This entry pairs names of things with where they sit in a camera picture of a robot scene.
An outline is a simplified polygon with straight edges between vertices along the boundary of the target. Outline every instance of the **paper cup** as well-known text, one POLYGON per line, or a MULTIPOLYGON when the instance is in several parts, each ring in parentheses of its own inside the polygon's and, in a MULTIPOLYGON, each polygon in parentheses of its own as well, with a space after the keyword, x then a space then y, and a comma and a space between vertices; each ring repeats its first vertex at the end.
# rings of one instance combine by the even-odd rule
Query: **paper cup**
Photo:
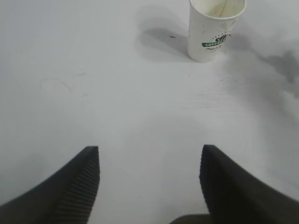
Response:
POLYGON ((201 63, 214 60, 245 8, 246 0, 190 0, 190 58, 201 63))

